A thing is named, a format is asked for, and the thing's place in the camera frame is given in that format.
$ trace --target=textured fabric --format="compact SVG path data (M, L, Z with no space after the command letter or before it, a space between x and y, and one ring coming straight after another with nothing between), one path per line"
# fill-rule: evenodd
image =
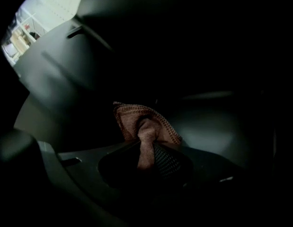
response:
M181 137L158 112L142 105L114 103L114 115L125 140L140 139L138 169L151 169L154 165L154 141L181 143Z
M155 151L155 165L158 170L158 176L161 180L172 178L181 169L181 162L179 159L169 154L158 145L154 145Z

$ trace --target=white wall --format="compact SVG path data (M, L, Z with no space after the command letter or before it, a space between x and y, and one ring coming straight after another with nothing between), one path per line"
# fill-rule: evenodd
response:
M46 32L70 20L77 12L80 0L26 0L21 7L37 20Z

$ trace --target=microfiber cloth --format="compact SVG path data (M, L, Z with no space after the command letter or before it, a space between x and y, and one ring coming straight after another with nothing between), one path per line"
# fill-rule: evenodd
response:
M181 144L182 138L170 123L155 110L142 106L114 102L114 115L124 139L140 139L140 156L137 168L151 169L155 161L153 143L165 141L175 145Z

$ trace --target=brown towel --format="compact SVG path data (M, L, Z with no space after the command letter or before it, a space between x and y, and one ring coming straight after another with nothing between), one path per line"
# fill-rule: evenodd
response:
M114 102L114 115L125 140L139 138L140 157L138 169L151 169L155 155L152 146L154 141L181 143L181 137L176 133L167 120L155 110L142 106Z

